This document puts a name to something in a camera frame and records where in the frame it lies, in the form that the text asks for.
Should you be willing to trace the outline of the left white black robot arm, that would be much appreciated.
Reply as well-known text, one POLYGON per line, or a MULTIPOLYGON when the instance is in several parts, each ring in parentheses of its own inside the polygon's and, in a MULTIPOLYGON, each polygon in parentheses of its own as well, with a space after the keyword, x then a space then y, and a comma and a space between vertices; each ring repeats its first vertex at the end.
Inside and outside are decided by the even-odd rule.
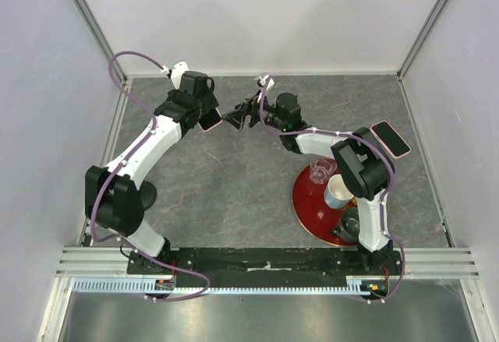
POLYGON ((180 63, 170 78, 174 88, 144 131, 114 160, 85 174, 85 214, 91 225, 123 237, 145 255, 143 263, 154 274, 168 271, 172 261, 169 240, 144 219, 157 198, 156 188, 145 178, 190 129, 208 131, 221 123, 211 77, 180 63))

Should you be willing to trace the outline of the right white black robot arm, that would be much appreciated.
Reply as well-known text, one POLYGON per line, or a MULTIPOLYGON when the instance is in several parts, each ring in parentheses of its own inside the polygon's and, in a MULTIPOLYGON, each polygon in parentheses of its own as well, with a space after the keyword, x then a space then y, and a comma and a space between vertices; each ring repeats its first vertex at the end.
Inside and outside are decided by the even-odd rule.
POLYGON ((375 274, 393 252, 388 233, 387 197, 395 167, 367 128, 354 132, 329 132, 308 125, 302 118, 297 96, 281 93, 274 104, 259 92, 222 115, 242 129, 246 119, 252 128, 260 122, 279 135, 284 147, 299 154, 313 154, 336 161, 346 188, 355 196, 359 211, 357 265, 365 274, 375 274))

